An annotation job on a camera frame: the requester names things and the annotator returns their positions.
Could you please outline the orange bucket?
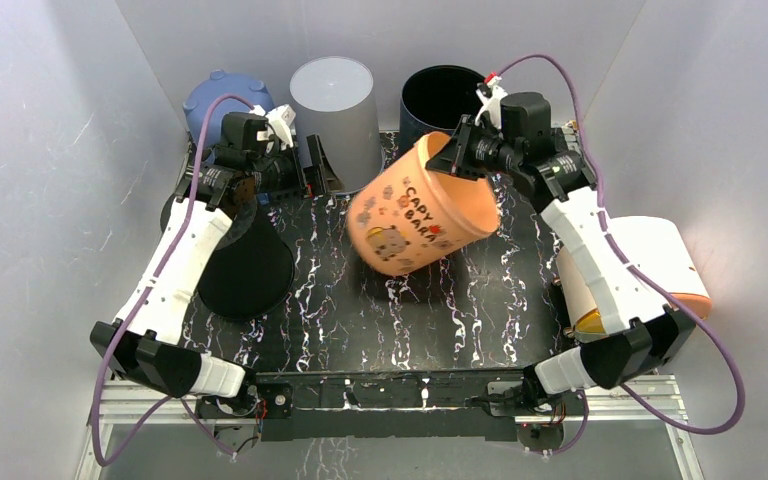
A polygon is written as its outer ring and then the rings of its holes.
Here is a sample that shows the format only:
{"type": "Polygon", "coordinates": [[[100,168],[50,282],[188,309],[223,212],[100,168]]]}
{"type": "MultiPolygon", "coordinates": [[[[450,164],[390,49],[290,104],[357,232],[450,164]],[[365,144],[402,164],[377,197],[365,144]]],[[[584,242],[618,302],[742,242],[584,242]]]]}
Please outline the orange bucket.
{"type": "Polygon", "coordinates": [[[498,230],[500,215],[487,179],[426,168],[449,140],[442,132],[422,136],[352,199],[349,238],[377,272],[406,275],[498,230]]]}

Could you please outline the grey plastic bucket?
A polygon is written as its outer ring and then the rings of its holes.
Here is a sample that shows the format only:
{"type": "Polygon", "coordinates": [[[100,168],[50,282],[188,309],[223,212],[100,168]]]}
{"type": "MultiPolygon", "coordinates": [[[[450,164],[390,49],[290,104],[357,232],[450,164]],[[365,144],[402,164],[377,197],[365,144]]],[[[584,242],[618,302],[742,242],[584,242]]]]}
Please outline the grey plastic bucket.
{"type": "Polygon", "coordinates": [[[290,80],[300,165],[318,161],[334,194],[355,193],[383,170],[373,86],[364,64],[339,56],[311,60],[290,80]]]}

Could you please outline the large black bucket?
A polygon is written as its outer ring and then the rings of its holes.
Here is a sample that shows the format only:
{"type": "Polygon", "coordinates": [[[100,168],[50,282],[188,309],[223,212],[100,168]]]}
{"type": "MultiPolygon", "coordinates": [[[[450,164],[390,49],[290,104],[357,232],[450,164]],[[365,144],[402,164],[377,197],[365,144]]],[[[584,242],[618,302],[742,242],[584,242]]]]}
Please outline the large black bucket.
{"type": "Polygon", "coordinates": [[[150,267],[154,306],[182,312],[198,295],[211,312],[243,321],[268,313],[287,295],[293,255],[256,200],[230,218],[172,195],[160,221],[164,233],[150,267]]]}

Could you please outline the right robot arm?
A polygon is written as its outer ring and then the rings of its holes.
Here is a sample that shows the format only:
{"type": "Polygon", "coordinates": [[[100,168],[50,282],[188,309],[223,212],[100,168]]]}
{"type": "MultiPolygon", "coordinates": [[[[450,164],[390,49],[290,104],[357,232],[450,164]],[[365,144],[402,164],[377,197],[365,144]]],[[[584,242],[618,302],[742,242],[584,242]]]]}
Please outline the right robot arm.
{"type": "Polygon", "coordinates": [[[613,219],[581,150],[562,149],[539,93],[477,90],[480,110],[464,116],[428,168],[475,181],[502,173],[559,237],[562,288],[579,344],[531,367],[525,405],[550,413],[563,392],[610,389],[672,359],[712,309],[674,223],[613,219]]]}

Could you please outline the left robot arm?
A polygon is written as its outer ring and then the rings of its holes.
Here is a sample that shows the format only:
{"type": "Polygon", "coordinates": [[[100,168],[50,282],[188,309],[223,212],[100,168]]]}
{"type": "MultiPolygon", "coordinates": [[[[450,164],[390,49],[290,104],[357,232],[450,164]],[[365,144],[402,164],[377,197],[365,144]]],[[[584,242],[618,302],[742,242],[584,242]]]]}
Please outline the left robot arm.
{"type": "Polygon", "coordinates": [[[296,158],[294,110],[231,112],[208,153],[197,154],[167,201],[163,234],[114,321],[90,341],[123,378],[173,398],[219,397],[235,416],[254,411],[259,391],[239,364],[180,345],[182,321],[199,298],[214,314],[256,319],[279,305],[295,258],[258,198],[304,198],[326,190],[320,164],[296,158]]]}

